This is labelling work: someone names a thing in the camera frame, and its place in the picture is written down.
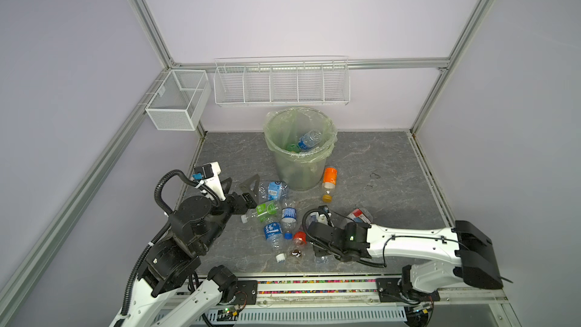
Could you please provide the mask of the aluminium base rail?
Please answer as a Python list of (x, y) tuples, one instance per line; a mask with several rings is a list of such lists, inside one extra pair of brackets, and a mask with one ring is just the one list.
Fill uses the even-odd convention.
[(429, 295), (410, 292), (404, 295), (401, 278), (383, 275), (321, 276), (321, 277), (262, 277), (240, 278), (224, 292), (213, 281), (202, 281), (192, 293), (195, 304), (207, 309), (229, 305), (243, 311), (257, 307), (306, 306), (323, 308), (398, 304), (404, 307), (417, 304), (492, 304), (506, 303), (501, 290), (473, 288), (444, 288)]

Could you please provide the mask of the crushed light blue label bottle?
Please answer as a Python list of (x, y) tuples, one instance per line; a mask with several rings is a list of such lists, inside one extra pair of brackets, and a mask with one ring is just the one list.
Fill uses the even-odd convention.
[(267, 201), (280, 201), (288, 197), (288, 185), (283, 181), (261, 181), (258, 200), (260, 204)]

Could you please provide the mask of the red label scenic bottle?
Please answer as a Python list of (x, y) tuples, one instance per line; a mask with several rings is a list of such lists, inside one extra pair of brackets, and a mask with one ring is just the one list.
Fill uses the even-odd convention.
[(354, 209), (347, 215), (347, 217), (356, 223), (367, 223), (367, 224), (373, 223), (372, 214), (364, 207), (358, 207)]

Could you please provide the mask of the dark green soda bottle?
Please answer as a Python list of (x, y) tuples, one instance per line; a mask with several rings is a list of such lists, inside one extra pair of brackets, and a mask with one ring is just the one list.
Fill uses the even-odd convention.
[(301, 153), (301, 149), (297, 144), (289, 144), (286, 150), (293, 153)]

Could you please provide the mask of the small white mesh basket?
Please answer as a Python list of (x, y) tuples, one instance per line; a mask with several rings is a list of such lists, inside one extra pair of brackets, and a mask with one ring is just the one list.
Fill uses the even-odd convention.
[(170, 70), (145, 110), (157, 130), (196, 131), (210, 94), (206, 71)]

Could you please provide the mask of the red cap cola bottle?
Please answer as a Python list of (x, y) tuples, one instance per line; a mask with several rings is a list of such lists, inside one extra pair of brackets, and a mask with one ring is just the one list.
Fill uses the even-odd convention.
[(307, 234), (299, 231), (294, 234), (290, 246), (287, 249), (286, 258), (292, 262), (300, 262), (304, 258), (307, 247)]

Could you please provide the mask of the blue label bottle blue cap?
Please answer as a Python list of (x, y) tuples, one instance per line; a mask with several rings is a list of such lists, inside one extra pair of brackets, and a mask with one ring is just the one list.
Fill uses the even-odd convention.
[(287, 240), (291, 240), (297, 228), (297, 206), (293, 201), (286, 202), (281, 209), (281, 230)]

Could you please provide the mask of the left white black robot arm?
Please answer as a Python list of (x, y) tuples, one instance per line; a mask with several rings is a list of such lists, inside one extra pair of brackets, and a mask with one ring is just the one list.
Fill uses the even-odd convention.
[[(123, 305), (114, 326), (128, 325), (130, 302), (135, 284), (144, 280), (151, 288), (151, 297), (180, 287), (193, 277), (201, 265), (200, 257), (207, 254), (233, 215), (242, 215), (257, 206), (249, 193), (230, 194), (231, 180), (219, 179), (218, 163), (196, 167), (187, 177), (181, 170), (172, 170), (162, 177), (154, 189), (154, 200), (168, 217), (164, 225), (140, 255), (125, 288)], [(164, 186), (178, 177), (200, 195), (186, 198), (172, 209), (162, 198)]]

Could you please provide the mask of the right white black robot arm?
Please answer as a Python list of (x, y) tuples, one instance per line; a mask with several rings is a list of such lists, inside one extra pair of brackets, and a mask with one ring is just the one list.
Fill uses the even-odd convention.
[(379, 282), (388, 301), (418, 305), (438, 301), (438, 292), (460, 282), (484, 290), (501, 290), (493, 242), (474, 224), (457, 220), (452, 227), (430, 230), (394, 229), (347, 220), (338, 227), (328, 212), (308, 210), (301, 220), (307, 242), (323, 255), (344, 263), (383, 269), (389, 257), (421, 260), (406, 265), (395, 282)]

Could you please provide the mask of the light green label bottle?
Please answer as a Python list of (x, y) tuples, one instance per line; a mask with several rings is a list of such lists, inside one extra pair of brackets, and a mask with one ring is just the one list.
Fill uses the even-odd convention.
[(267, 201), (250, 209), (246, 214), (241, 215), (242, 223), (264, 223), (270, 219), (275, 219), (280, 214), (279, 201)]

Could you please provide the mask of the orange label bottle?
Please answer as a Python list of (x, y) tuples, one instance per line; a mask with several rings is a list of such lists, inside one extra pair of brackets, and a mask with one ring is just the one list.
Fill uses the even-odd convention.
[(334, 167), (325, 168), (322, 177), (322, 201), (331, 203), (337, 187), (337, 169)]

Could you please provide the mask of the green-lined mesh waste bin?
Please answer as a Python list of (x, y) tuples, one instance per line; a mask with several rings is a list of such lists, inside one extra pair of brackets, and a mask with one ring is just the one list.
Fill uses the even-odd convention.
[[(286, 150), (289, 144), (298, 144), (300, 137), (310, 130), (322, 133), (316, 148), (301, 153)], [(298, 191), (312, 189), (321, 182), (337, 143), (337, 128), (329, 116), (311, 107), (287, 107), (266, 115), (263, 132), (281, 181)]]

